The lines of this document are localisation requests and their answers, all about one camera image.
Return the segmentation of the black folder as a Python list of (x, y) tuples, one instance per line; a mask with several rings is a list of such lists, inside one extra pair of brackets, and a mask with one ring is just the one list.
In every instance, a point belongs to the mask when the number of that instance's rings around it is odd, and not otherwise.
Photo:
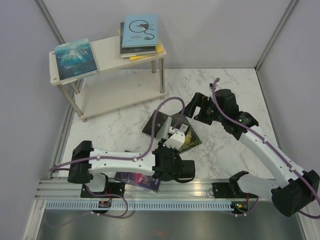
[[(154, 114), (155, 112), (152, 113), (151, 117), (149, 118), (146, 125), (142, 129), (143, 134), (151, 136)], [(154, 137), (156, 137), (157, 133), (159, 132), (161, 127), (164, 125), (168, 117), (171, 117), (171, 125), (170, 125), (171, 127), (175, 127), (176, 129), (184, 132), (184, 134), (187, 135), (187, 133), (191, 128), (191, 124), (184, 115), (181, 115), (180, 113), (167, 115), (159, 111), (155, 118)]]

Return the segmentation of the green forest Alice book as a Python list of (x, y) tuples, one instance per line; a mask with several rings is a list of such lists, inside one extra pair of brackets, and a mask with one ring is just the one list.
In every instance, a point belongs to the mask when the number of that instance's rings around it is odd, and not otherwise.
[(202, 141), (200, 140), (192, 125), (184, 115), (177, 113), (174, 116), (172, 116), (172, 118), (174, 118), (173, 125), (176, 126), (176, 129), (179, 129), (180, 131), (184, 132), (185, 135), (184, 144), (179, 149), (180, 154), (187, 152), (202, 144)]

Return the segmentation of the purple nebula cover book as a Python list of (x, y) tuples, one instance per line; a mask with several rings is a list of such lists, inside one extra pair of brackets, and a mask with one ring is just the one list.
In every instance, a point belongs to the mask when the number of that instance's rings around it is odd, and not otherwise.
[(158, 193), (161, 181), (152, 176), (133, 172), (116, 172), (114, 179), (125, 184)]

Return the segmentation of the yellow book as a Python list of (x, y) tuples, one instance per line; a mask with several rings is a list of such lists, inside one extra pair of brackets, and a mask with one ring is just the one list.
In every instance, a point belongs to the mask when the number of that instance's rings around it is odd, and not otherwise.
[(142, 59), (146, 59), (146, 58), (150, 58), (150, 57), (154, 57), (156, 55), (162, 54), (164, 52), (164, 47), (162, 45), (161, 42), (159, 42), (156, 46), (156, 53), (155, 54), (148, 54), (148, 55), (141, 55), (141, 56), (134, 56), (134, 57), (124, 57), (124, 58), (128, 58), (131, 62), (135, 62), (138, 60), (142, 60)]

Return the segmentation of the dark blue Wuthering Heights book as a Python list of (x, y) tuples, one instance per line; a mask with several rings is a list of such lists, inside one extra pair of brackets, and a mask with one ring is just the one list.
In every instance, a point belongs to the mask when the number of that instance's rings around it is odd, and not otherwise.
[(124, 35), (124, 22), (120, 23), (120, 30), (118, 31), (120, 36), (120, 56), (122, 58), (129, 58), (129, 57), (138, 57), (143, 55), (152, 55), (157, 53), (156, 46), (145, 46), (145, 47), (122, 47), (123, 43), (123, 35)]

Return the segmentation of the light blue Hemingway book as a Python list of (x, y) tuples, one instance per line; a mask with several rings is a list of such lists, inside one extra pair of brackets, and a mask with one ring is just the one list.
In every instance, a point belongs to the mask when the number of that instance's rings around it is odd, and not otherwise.
[(158, 45), (158, 15), (128, 14), (124, 19), (123, 48), (156, 47)]

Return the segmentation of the teal ocean cover book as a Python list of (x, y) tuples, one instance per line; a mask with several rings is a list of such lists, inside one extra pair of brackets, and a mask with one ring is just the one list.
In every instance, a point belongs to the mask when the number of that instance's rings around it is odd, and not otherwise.
[(58, 45), (54, 54), (60, 81), (78, 80), (98, 73), (88, 38)]

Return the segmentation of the pale green file folder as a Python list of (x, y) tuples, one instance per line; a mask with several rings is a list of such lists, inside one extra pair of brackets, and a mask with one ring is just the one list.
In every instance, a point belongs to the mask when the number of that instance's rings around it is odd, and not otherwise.
[(169, 116), (162, 127), (160, 128), (159, 132), (157, 133), (157, 137), (161, 139), (168, 139), (169, 131), (171, 129), (171, 123), (172, 123), (172, 118)]

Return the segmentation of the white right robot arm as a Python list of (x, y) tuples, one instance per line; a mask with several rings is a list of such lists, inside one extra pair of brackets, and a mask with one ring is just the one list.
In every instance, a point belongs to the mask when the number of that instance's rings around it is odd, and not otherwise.
[(213, 97), (196, 92), (183, 114), (207, 125), (221, 123), (223, 129), (253, 152), (272, 174), (273, 179), (265, 179), (247, 171), (236, 173), (229, 178), (228, 191), (232, 196), (248, 193), (262, 197), (286, 217), (320, 200), (320, 176), (314, 170), (304, 170), (272, 144), (258, 121), (239, 110), (230, 89), (217, 90)]

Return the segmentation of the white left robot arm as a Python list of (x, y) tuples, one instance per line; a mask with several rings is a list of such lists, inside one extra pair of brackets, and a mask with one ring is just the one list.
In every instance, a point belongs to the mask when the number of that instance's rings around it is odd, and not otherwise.
[(69, 183), (86, 185), (96, 196), (103, 198), (110, 190), (108, 173), (135, 173), (164, 182), (187, 183), (195, 178), (196, 168), (193, 160), (182, 160), (177, 148), (164, 139), (146, 156), (138, 152), (94, 148), (90, 140), (84, 140), (74, 148), (67, 177)]

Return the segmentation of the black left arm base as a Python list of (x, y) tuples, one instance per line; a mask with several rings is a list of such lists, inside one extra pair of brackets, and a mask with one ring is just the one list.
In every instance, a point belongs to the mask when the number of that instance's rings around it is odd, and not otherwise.
[(108, 182), (103, 191), (93, 191), (90, 193), (85, 184), (82, 185), (80, 192), (81, 198), (104, 198), (113, 199), (123, 197), (125, 193), (125, 184), (122, 182)]

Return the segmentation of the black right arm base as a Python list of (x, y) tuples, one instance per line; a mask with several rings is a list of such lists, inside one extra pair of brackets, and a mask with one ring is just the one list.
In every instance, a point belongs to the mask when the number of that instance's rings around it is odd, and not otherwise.
[(213, 182), (208, 191), (216, 199), (256, 199), (257, 196), (251, 193), (233, 191), (228, 182)]

